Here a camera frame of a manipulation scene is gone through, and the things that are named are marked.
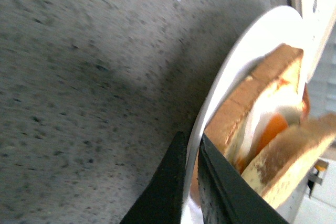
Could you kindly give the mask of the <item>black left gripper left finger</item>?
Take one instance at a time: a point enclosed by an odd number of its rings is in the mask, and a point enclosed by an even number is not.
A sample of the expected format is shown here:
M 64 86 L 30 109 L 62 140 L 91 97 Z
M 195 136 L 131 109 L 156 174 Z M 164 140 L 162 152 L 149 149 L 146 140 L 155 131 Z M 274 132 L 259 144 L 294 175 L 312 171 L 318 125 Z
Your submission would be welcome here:
M 121 223 L 180 223 L 187 139 L 175 134 L 149 184 Z

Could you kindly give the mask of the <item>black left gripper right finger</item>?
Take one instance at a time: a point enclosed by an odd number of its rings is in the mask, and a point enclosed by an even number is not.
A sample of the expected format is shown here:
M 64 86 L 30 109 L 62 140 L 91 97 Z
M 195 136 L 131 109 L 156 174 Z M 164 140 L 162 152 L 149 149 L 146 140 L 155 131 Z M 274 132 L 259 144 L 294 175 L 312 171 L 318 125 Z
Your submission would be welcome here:
M 198 184 L 204 223 L 287 223 L 202 136 Z

